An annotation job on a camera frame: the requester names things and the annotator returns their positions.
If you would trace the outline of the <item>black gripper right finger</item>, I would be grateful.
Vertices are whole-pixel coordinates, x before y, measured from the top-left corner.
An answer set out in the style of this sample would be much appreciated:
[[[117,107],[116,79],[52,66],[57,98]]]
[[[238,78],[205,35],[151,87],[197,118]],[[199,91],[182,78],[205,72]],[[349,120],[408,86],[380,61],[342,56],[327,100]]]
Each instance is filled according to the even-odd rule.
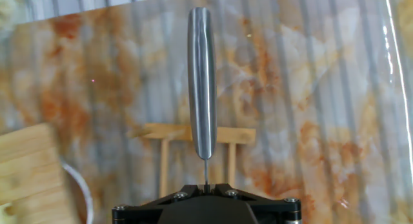
[[[207,185],[206,194],[213,223],[301,223],[298,198],[269,199],[231,187],[228,183]]]

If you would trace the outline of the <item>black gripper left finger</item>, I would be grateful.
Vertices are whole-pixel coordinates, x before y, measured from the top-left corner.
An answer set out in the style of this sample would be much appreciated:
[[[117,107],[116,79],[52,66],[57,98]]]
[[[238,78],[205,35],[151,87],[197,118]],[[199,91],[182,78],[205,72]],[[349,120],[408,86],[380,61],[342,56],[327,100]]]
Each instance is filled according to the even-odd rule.
[[[165,208],[178,201],[204,195],[206,185],[185,185],[181,190],[140,206],[118,205],[112,208],[112,224],[155,223]]]

